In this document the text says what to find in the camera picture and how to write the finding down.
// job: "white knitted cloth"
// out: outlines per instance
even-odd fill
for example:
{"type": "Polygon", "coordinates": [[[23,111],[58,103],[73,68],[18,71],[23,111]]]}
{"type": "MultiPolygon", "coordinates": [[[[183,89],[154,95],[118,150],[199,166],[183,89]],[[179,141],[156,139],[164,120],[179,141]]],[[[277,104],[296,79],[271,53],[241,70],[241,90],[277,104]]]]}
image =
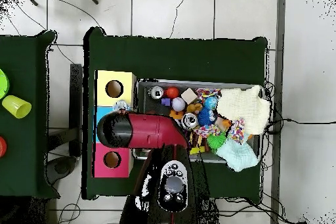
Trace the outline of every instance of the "white knitted cloth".
{"type": "Polygon", "coordinates": [[[230,121],[245,119],[245,131],[258,135],[264,131],[270,115],[270,103],[259,97],[260,86],[246,91],[222,89],[222,97],[217,104],[217,112],[230,121]]]}

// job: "pink box panel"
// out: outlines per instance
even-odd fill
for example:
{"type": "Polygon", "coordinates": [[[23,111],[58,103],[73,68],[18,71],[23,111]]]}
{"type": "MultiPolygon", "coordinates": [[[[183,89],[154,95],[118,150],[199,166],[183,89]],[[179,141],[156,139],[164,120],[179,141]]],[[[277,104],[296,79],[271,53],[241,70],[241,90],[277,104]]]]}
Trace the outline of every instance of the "pink box panel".
{"type": "Polygon", "coordinates": [[[102,143],[96,143],[94,158],[95,178],[128,178],[133,167],[133,156],[129,148],[109,148],[102,143]],[[108,152],[117,152],[120,157],[120,165],[116,168],[109,168],[104,163],[104,156],[108,152]]]}

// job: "wooden shape sorter box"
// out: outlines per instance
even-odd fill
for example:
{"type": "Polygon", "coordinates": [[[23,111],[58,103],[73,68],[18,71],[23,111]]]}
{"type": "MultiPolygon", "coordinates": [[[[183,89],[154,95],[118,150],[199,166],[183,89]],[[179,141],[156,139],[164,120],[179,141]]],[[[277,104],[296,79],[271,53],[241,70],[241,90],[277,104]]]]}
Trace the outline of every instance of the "wooden shape sorter box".
{"type": "MultiPolygon", "coordinates": [[[[99,120],[113,110],[117,101],[125,101],[132,109],[136,77],[131,72],[96,71],[96,128],[99,120]]],[[[100,143],[97,134],[93,137],[93,177],[125,178],[133,167],[133,155],[130,148],[109,148],[100,143]]]]}

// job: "red ball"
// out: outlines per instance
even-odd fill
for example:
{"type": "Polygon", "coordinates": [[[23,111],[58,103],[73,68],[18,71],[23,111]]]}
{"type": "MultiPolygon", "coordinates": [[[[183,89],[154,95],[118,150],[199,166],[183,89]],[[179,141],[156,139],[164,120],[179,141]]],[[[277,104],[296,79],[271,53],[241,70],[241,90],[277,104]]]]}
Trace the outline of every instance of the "red ball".
{"type": "Polygon", "coordinates": [[[169,97],[170,99],[174,99],[175,97],[179,96],[179,89],[177,89],[176,87],[169,87],[166,91],[165,94],[167,95],[167,97],[169,97]]]}
{"type": "Polygon", "coordinates": [[[4,138],[0,136],[0,158],[6,153],[7,144],[4,138]]]}

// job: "red object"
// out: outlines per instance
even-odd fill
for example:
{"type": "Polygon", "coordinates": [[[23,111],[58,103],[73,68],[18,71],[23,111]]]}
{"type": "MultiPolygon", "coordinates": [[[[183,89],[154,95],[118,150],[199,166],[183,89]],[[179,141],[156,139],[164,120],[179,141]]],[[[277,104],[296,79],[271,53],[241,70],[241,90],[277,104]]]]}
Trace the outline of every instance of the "red object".
{"type": "Polygon", "coordinates": [[[0,158],[3,157],[6,153],[7,144],[4,138],[0,136],[0,158]]]}
{"type": "Polygon", "coordinates": [[[174,99],[175,97],[179,96],[179,89],[177,89],[176,87],[169,87],[166,91],[165,94],[167,95],[167,97],[169,97],[170,99],[174,99]]]}
{"type": "Polygon", "coordinates": [[[161,148],[163,145],[181,145],[187,141],[175,120],[165,116],[128,114],[132,125],[129,148],[161,148]]]}

